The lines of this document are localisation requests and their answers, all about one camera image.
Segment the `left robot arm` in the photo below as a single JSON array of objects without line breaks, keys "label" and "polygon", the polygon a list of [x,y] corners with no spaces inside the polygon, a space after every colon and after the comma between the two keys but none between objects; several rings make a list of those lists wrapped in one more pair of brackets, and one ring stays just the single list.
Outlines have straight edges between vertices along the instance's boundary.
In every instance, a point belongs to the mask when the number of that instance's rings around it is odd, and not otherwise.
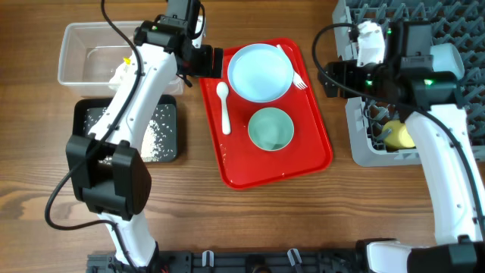
[{"label": "left robot arm", "polygon": [[222,49],[201,43],[205,22],[181,29],[161,21],[144,22],[133,39],[131,63],[104,115],[88,136],[67,143],[77,200],[110,227],[115,259],[125,272],[162,271],[158,244],[144,214],[152,179],[139,151],[158,101],[176,75],[219,78]]}]

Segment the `white napkin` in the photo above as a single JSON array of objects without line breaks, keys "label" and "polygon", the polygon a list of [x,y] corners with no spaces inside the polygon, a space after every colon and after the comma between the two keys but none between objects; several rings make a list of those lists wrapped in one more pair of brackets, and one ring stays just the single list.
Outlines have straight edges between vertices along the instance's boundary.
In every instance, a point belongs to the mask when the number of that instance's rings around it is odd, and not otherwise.
[{"label": "white napkin", "polygon": [[114,72],[114,76],[109,80],[109,84],[108,84],[108,87],[111,89],[111,90],[114,90],[115,92],[117,92],[119,86],[121,85],[121,83],[123,82],[124,80],[124,76],[126,75],[126,72],[128,72],[130,66],[128,64],[126,64],[125,62],[123,62],[122,64],[120,64],[115,72]]}]

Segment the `mint green bowl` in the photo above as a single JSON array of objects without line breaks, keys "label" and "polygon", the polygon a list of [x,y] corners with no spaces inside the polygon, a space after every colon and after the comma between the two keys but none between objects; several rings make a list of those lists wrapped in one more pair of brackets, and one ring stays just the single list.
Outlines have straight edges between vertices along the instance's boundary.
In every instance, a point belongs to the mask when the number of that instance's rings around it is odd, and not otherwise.
[{"label": "mint green bowl", "polygon": [[259,149],[276,152],[292,142],[295,125],[285,111],[274,107],[262,108],[249,119],[248,135]]}]

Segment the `white plastic fork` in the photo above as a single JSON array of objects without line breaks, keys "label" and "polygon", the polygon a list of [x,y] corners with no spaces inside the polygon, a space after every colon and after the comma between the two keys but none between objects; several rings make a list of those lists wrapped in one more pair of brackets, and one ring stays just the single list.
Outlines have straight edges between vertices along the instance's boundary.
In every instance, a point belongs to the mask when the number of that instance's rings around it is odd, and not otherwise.
[{"label": "white plastic fork", "polygon": [[303,79],[301,78],[301,76],[296,71],[293,71],[293,84],[298,89],[306,89],[308,87],[306,83],[303,81]]}]

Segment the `light blue plate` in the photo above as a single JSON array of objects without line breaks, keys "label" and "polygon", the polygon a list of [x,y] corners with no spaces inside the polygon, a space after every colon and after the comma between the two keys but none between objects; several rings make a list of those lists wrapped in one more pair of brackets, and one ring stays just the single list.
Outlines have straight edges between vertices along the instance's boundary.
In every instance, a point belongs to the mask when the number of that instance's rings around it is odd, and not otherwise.
[{"label": "light blue plate", "polygon": [[227,79],[243,99],[254,103],[278,100],[293,84],[293,65],[275,45],[256,43],[238,50],[230,59]]}]

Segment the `white plastic spoon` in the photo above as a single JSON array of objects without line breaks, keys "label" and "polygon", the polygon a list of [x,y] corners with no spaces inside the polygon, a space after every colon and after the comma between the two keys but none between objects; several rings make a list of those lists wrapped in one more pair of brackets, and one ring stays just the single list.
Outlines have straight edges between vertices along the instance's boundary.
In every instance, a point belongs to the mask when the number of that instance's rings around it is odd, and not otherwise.
[{"label": "white plastic spoon", "polygon": [[229,135],[231,133],[230,118],[227,109],[227,97],[229,95],[229,88],[225,82],[217,84],[216,88],[217,96],[221,100],[221,126],[222,133]]}]

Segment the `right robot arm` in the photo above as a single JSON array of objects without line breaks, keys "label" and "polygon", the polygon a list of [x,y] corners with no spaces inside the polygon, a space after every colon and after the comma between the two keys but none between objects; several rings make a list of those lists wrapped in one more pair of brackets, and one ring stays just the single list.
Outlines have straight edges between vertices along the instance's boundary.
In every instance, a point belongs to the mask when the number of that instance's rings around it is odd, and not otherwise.
[{"label": "right robot arm", "polygon": [[421,158],[433,206],[435,246],[396,240],[362,243],[369,272],[482,272],[484,186],[468,139],[467,115],[453,70],[461,59],[428,44],[370,47],[365,58],[319,67],[329,97],[339,89],[386,102]]}]

